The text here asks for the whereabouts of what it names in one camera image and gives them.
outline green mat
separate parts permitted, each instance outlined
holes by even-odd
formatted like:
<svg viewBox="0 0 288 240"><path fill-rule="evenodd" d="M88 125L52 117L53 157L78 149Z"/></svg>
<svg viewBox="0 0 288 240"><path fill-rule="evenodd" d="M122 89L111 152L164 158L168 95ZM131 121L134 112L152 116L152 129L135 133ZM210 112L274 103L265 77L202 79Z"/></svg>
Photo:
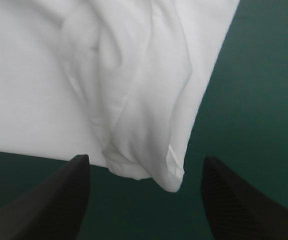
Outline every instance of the green mat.
<svg viewBox="0 0 288 240"><path fill-rule="evenodd" d="M241 0L195 121L180 191L93 167L78 240L212 240L200 197L206 155L288 207L288 0ZM62 164L0 153L0 207Z"/></svg>

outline fabric fold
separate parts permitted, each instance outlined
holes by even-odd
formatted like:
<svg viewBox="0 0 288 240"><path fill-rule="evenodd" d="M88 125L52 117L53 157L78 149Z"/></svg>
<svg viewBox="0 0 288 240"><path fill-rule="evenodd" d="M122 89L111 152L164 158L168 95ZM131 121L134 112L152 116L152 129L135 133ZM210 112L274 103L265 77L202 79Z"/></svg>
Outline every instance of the fabric fold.
<svg viewBox="0 0 288 240"><path fill-rule="evenodd" d="M177 191L237 4L0 0L0 99L9 99L0 102L0 151L88 154L119 176Z"/></svg>

